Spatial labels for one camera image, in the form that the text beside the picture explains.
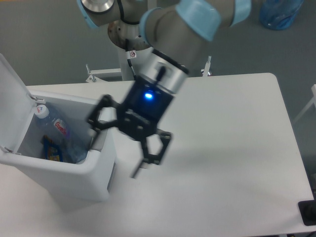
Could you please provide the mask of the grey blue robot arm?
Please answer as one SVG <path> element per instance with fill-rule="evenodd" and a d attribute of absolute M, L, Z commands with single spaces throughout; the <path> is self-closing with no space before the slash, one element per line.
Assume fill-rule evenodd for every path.
<path fill-rule="evenodd" d="M 244 21 L 249 0 L 181 0 L 167 8 L 149 9 L 145 0 L 79 0 L 88 26 L 115 21 L 137 26 L 151 54 L 134 74 L 134 83 L 118 103 L 103 95 L 87 122 L 96 134 L 116 127 L 141 144 L 140 165 L 161 164 L 172 134 L 158 123 L 188 77 L 195 59 L 212 42 L 218 29 Z"/>

